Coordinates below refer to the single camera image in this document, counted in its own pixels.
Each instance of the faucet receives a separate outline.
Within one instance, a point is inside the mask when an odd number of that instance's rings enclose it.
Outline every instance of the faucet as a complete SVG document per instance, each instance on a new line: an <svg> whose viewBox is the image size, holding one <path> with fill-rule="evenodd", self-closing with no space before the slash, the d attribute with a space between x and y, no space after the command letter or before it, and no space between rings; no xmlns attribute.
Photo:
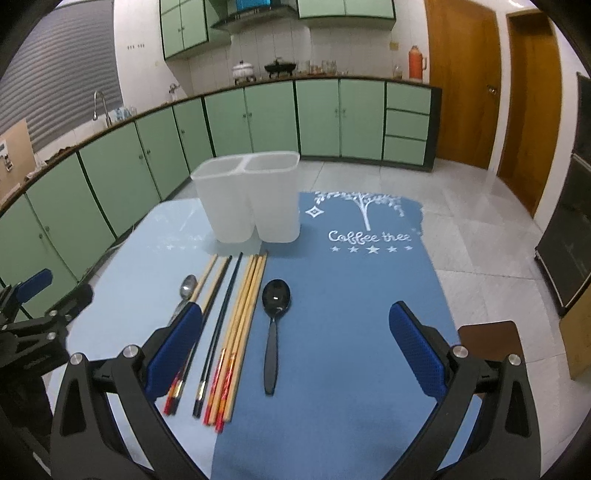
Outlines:
<svg viewBox="0 0 591 480"><path fill-rule="evenodd" d="M92 119L95 121L99 119L98 115L96 114L96 97L99 95L103 99L103 108L105 109L105 119L107 120L107 128L112 127L113 122L111 121L109 112L107 111L107 102L105 101L105 94L99 90L95 92L95 114L92 116Z"/></svg>

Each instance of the tree design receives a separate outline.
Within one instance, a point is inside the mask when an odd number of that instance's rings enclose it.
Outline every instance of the tree design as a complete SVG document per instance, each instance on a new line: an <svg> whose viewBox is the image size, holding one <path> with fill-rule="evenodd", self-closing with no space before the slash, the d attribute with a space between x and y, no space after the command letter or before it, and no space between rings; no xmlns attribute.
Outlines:
<svg viewBox="0 0 591 480"><path fill-rule="evenodd" d="M371 225L369 224L368 218L368 207L372 203L376 205L388 205L398 212L403 217L404 211L400 202L400 197L394 197L392 195L384 195L383 193L361 193L361 192L316 192L316 198L314 201L316 205L320 205L325 200L331 198L340 198L343 200L351 200L355 202L355 205L361 210L363 221L365 223L365 229L370 232Z"/></svg>

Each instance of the black plastic spoon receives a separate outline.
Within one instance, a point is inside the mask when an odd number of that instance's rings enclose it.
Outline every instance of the black plastic spoon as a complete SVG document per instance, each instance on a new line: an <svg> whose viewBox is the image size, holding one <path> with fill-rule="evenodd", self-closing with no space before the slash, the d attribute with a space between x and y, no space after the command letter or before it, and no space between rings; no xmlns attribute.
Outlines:
<svg viewBox="0 0 591 480"><path fill-rule="evenodd" d="M277 320L279 320L290 306L290 288L283 280L271 280L262 291L262 305L271 318L267 350L265 351L265 366L263 381L265 393L273 395L277 383L278 348L277 348Z"/></svg>

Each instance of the drawer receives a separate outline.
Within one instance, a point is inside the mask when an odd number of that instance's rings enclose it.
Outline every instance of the drawer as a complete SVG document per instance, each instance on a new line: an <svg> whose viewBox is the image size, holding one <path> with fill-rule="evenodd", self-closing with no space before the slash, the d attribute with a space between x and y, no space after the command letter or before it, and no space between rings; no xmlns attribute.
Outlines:
<svg viewBox="0 0 591 480"><path fill-rule="evenodd" d="M404 83L389 83L388 108L429 113L431 111L431 89Z"/></svg>
<svg viewBox="0 0 591 480"><path fill-rule="evenodd" d="M384 141L384 160L423 165L426 142L408 138L386 137Z"/></svg>
<svg viewBox="0 0 591 480"><path fill-rule="evenodd" d="M386 134L397 137L426 140L429 132L429 117L420 113L388 110L386 113Z"/></svg>

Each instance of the black chopstick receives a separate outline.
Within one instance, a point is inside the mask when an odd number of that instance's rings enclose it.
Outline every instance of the black chopstick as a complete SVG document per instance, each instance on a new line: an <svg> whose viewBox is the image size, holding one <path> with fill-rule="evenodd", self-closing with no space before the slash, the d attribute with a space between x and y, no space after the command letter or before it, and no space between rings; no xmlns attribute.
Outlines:
<svg viewBox="0 0 591 480"><path fill-rule="evenodd" d="M217 294L222 286L224 277L226 276L226 272L228 271L228 266L230 265L231 261L232 261L232 256L230 255L226 259L226 261L224 262L224 265L222 266L222 273L219 276L219 278L217 279L216 284L213 286L212 297L209 299L207 306L205 307L205 310L203 312L203 324L201 327L201 332L205 328L205 324L207 323L207 319L209 318L209 313L212 311L213 304L216 301ZM195 342L195 344L193 345L193 348L191 349L191 352L189 353L189 355L187 357L187 361L183 365L183 369L181 370L181 372L179 372L180 374L178 376L178 381L180 382L180 386L178 387L178 394L175 395L171 399L171 402L170 402L170 414L171 415L175 415L177 412L178 404L181 401L181 396L183 395L184 386L185 386L185 383L187 382L187 377L189 376L189 371L191 370L191 365L193 364L193 358L195 357L196 351L197 351L197 342Z"/></svg>
<svg viewBox="0 0 591 480"><path fill-rule="evenodd" d="M209 350L207 351L205 365L203 366L203 371L201 372L201 380L199 381L199 388L197 389L195 405L193 406L193 417L195 417L196 419L201 418L201 410L203 409L203 400L205 397L205 387L207 386L207 382L209 381L209 375L212 372L213 356L215 354L217 343L219 342L220 335L222 333L223 321L226 316L226 312L228 311L230 297L232 296L232 290L236 282L236 277L238 276L238 270L240 268L241 260L242 252L240 253L240 256L238 256L236 266L234 267L234 272L232 273L232 278L230 279L230 284L228 285L228 289L226 290L226 296L223 299L222 309L220 310L220 314L217 317L216 328L213 331L212 341L209 344Z"/></svg>

